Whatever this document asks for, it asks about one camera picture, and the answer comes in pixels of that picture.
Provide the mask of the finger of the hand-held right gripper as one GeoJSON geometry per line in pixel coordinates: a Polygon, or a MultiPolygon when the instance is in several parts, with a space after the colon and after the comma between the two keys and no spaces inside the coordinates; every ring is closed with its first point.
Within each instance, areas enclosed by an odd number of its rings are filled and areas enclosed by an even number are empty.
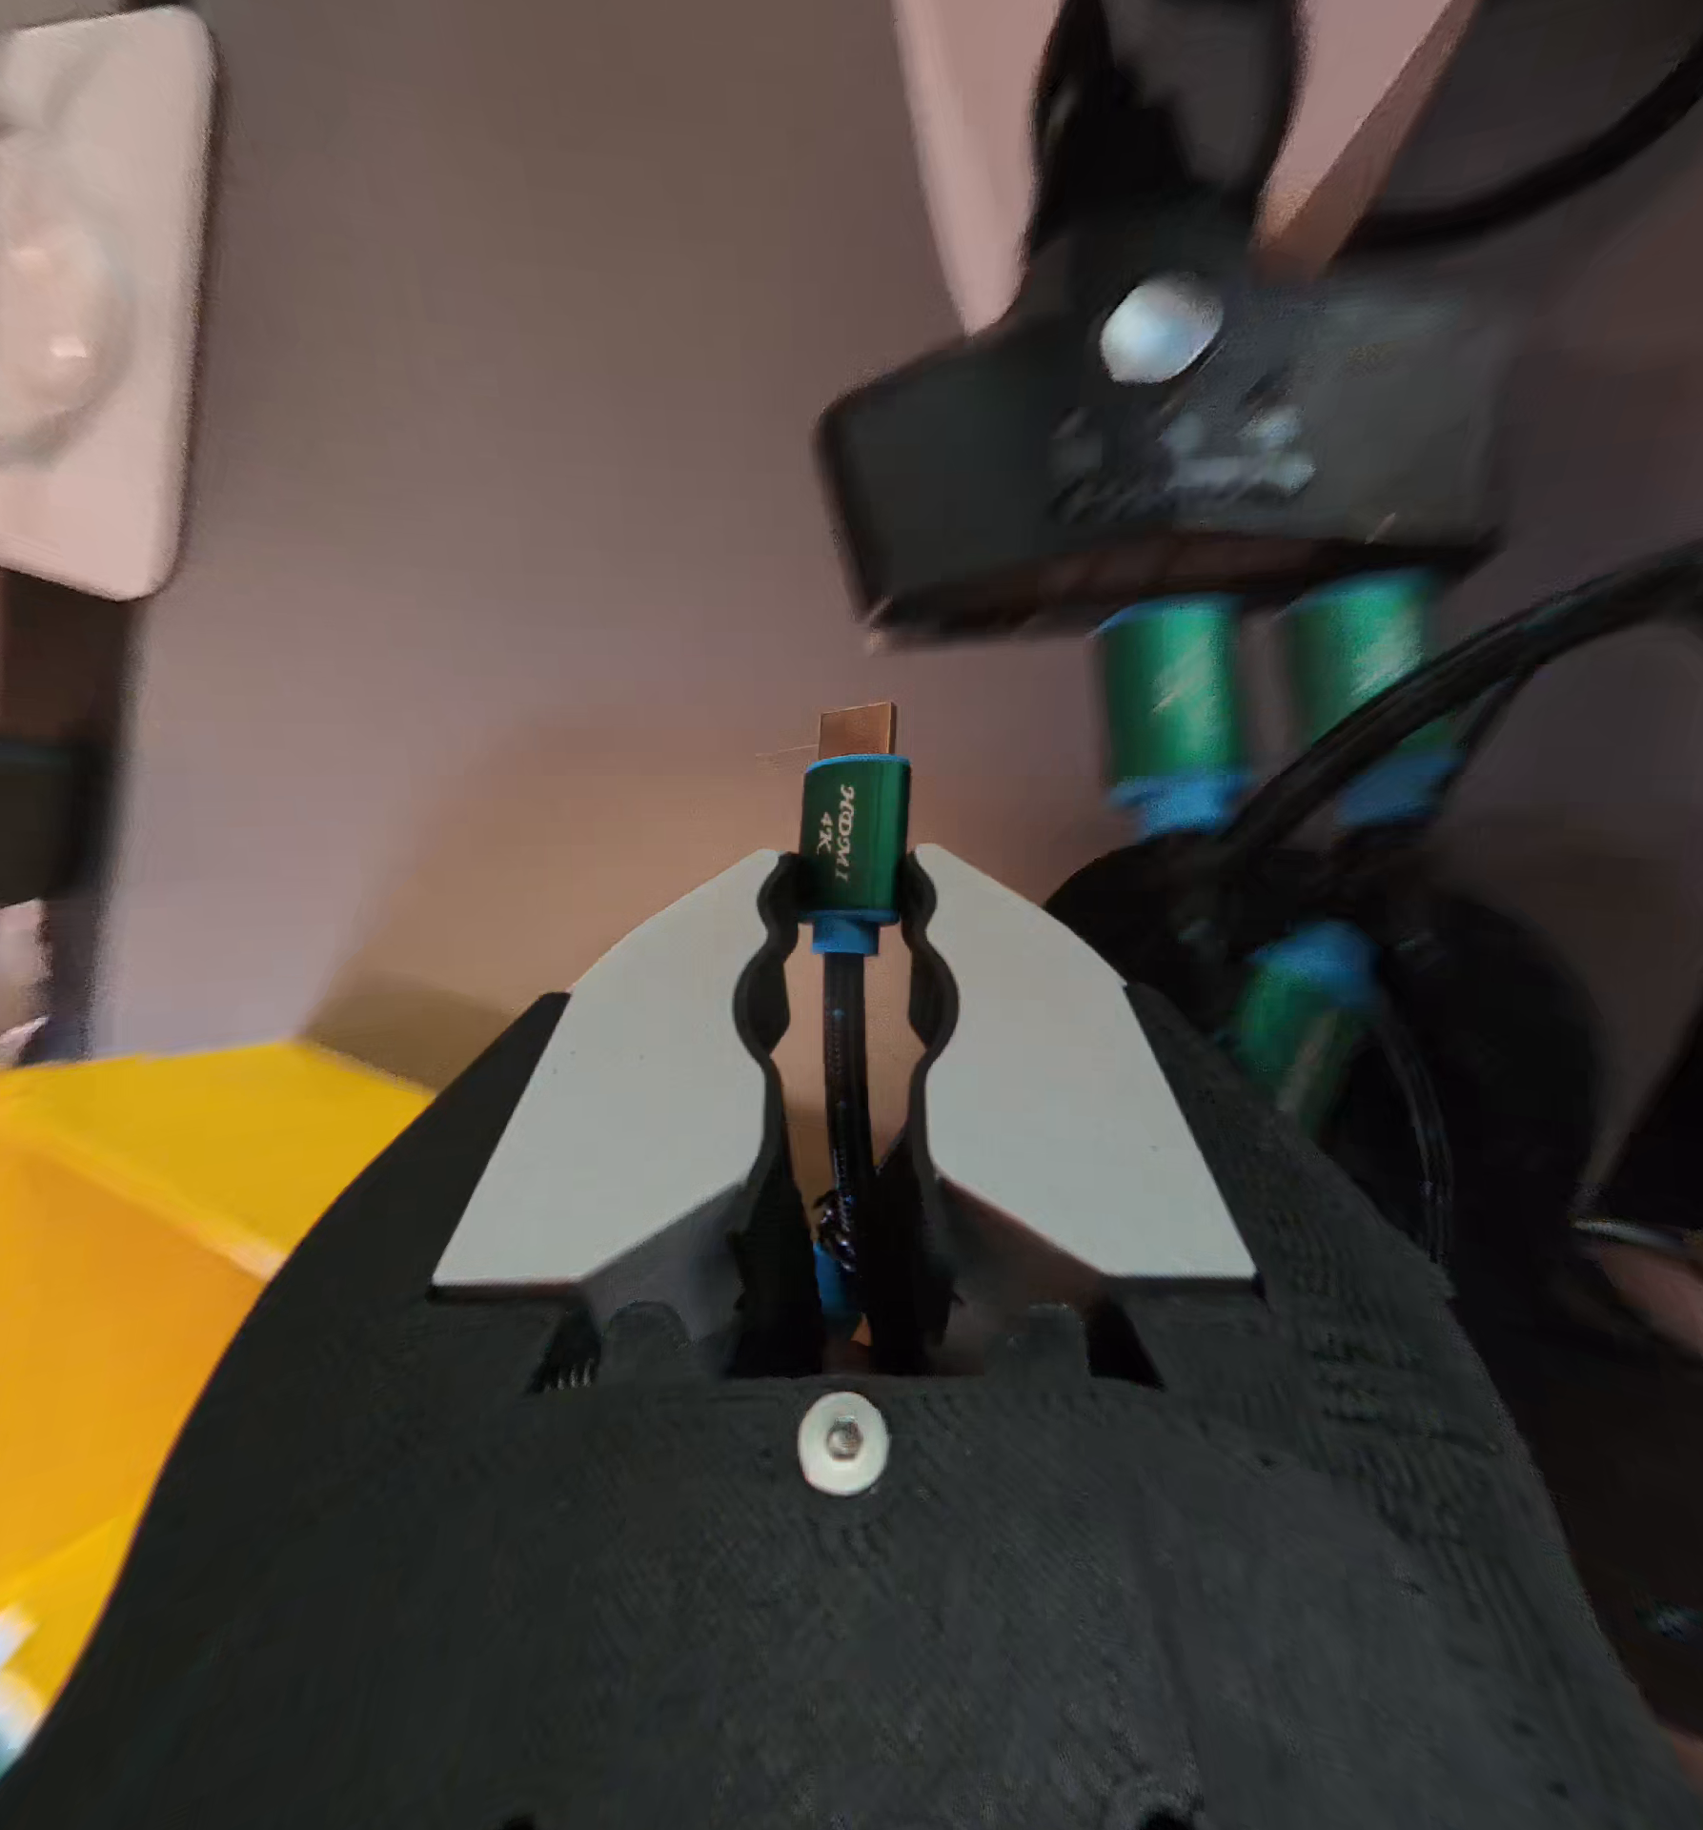
{"type": "Polygon", "coordinates": [[[895,2],[911,140],[944,283],[967,334],[1022,285],[1032,108],[1058,2],[895,2]]]}
{"type": "Polygon", "coordinates": [[[1258,197],[1258,269],[1319,277],[1458,55],[1476,2],[1297,2],[1293,98],[1258,197]]]}

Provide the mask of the yellow plastic bin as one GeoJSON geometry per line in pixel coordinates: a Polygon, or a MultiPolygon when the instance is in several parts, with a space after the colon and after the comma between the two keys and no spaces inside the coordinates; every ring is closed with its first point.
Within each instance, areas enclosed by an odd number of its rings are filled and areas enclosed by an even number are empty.
{"type": "Polygon", "coordinates": [[[0,1067],[0,1760],[259,1293],[430,1099],[302,1044],[0,1067]]]}

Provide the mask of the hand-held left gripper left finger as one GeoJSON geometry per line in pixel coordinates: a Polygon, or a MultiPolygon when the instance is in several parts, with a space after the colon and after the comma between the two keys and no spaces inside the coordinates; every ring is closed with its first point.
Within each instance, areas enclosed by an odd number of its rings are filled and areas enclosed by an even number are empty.
{"type": "Polygon", "coordinates": [[[771,1058],[799,926],[799,863],[761,850],[575,981],[434,1267],[436,1297],[557,1299],[593,1340],[657,1305],[728,1371],[820,1371],[814,1246],[771,1058]]]}

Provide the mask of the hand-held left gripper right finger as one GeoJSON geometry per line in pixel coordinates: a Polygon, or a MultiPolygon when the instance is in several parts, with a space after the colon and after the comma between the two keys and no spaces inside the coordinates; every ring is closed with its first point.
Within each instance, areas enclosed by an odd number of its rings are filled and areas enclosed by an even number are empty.
{"type": "Polygon", "coordinates": [[[1140,1301],[1260,1273],[1146,1030],[1087,940],[938,844],[901,875],[920,1060],[865,1232],[873,1371],[999,1369],[1071,1340],[1083,1377],[1162,1381],[1140,1301]]]}

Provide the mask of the white stand base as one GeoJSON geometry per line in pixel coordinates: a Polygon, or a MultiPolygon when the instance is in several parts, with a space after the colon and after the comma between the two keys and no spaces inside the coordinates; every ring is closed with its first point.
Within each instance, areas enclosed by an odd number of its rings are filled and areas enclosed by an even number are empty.
{"type": "Polygon", "coordinates": [[[132,605],[185,516],[216,47],[198,12],[0,38],[0,569],[132,605]]]}

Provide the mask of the black HDMI switch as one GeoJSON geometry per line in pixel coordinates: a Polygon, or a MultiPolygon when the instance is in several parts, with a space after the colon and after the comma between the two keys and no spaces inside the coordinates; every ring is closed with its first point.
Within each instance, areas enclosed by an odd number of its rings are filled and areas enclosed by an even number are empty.
{"type": "Polygon", "coordinates": [[[956,644],[1462,575],[1503,536],[1509,357],[1495,312],[1372,279],[1183,265],[1022,301],[818,424],[863,622],[956,644]]]}

